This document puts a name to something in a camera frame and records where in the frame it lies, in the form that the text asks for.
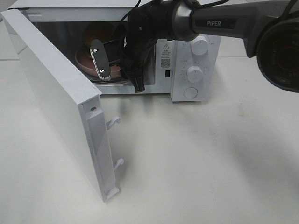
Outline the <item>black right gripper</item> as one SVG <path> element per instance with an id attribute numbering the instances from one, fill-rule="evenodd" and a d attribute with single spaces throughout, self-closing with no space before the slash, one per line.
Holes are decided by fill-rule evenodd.
<path id="1" fill-rule="evenodd" d="M 144 4 L 131 9 L 126 14 L 127 22 L 120 21 L 114 28 L 106 43 L 106 51 L 100 40 L 91 41 L 90 54 L 100 80 L 111 80 L 109 63 L 117 64 L 134 86 L 135 93 L 145 90 L 143 70 L 157 42 L 155 19 L 158 6 Z"/>

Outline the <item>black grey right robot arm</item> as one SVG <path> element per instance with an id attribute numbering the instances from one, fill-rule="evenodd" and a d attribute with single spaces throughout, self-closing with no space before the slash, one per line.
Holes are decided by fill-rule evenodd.
<path id="1" fill-rule="evenodd" d="M 145 89 L 145 60 L 158 39 L 192 41 L 200 34 L 243 40 L 246 55 L 256 57 L 263 76 L 274 86 L 299 91 L 299 3 L 271 0 L 228 5 L 225 0 L 153 0 L 135 6 L 116 40 L 91 41 L 90 54 L 101 80 L 118 65 L 135 92 Z"/>

